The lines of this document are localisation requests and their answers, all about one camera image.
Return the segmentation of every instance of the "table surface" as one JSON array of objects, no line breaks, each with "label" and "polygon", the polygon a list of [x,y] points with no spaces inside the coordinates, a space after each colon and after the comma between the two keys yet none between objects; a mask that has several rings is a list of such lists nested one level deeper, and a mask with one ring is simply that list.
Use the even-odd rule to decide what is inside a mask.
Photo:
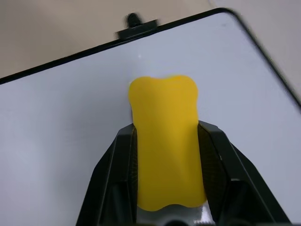
[{"label": "table surface", "polygon": [[129,83],[185,74],[217,125],[301,222],[301,115],[235,17],[219,13],[0,88],[0,223],[75,225],[94,166],[132,122]]}]

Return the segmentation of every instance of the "sponge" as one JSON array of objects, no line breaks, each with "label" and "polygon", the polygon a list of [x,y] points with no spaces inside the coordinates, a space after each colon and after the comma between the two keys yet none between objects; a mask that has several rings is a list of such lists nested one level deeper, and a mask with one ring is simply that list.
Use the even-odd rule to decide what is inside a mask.
[{"label": "sponge", "polygon": [[183,75],[140,77],[129,87],[137,129],[138,206],[156,211],[170,204],[206,201],[198,146],[198,88]]}]

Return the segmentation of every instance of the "black clip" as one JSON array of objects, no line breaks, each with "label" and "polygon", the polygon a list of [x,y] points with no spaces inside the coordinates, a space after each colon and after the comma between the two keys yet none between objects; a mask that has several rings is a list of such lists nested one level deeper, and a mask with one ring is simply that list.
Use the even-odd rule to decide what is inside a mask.
[{"label": "black clip", "polygon": [[117,32],[119,39],[128,40],[153,32],[158,27],[158,21],[152,20],[142,23],[136,13],[131,13],[127,16],[127,26],[127,29]]}]

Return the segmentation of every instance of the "floor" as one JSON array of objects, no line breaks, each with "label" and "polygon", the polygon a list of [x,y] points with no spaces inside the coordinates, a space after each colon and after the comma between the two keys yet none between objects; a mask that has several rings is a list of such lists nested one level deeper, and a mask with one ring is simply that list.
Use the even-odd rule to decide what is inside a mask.
[{"label": "floor", "polygon": [[112,41],[131,12],[165,24],[215,7],[242,15],[301,96],[299,0],[1,0],[0,77]]}]

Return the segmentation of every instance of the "yellow foam block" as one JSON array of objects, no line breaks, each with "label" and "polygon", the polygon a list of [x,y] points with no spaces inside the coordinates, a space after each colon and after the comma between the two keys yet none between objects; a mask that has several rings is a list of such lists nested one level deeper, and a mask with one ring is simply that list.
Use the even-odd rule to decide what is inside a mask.
[{"label": "yellow foam block", "polygon": [[129,88],[138,141],[138,206],[197,207],[205,200],[198,147],[198,88],[187,76],[141,77]]}]

